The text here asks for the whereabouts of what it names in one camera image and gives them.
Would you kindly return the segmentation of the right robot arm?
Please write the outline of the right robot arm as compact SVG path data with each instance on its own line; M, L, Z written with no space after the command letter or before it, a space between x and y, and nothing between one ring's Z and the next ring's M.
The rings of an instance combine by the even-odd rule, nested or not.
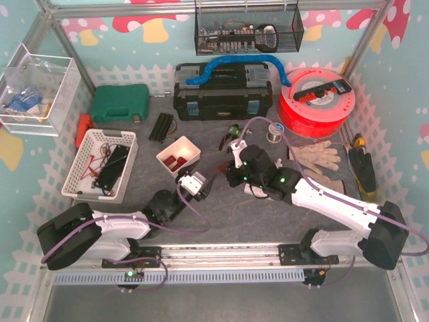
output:
M246 184L258 199L303 207L347 227L345 231L308 230L299 245L305 262L362 256L384 270L396 267L408 238L396 204L387 201L377 205L343 195L293 168L276 166L265 150L243 140L233 141L229 150L234 159L227 164L225 176L231 187Z

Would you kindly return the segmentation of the orange black pliers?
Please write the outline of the orange black pliers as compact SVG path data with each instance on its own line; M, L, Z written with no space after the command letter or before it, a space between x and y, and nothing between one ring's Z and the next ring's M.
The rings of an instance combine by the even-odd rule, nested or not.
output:
M219 151L221 151L228 140L234 140L233 138L227 138L227 134L222 138L219 144Z

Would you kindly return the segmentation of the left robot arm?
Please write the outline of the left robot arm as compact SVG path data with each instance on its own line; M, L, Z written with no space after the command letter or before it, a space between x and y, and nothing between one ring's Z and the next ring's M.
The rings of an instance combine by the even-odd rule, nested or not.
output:
M176 190L160 190L140 211L106 213L94 210L88 203L78 203L37 230L43 257L50 270L67 268L79 260L99 260L104 268L142 268L151 259L159 260L143 250L139 241L155 237L161 231L201 234L209 230L209 220L200 229L170 227L170 223L191 201L205 199L214 180L199 172L186 172L177 182Z

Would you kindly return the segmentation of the red large spring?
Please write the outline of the red large spring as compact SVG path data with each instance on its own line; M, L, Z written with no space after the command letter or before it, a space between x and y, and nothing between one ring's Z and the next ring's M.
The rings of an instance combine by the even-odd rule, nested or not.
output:
M229 166L227 164L222 164L217 167L217 172L225 173L228 170Z

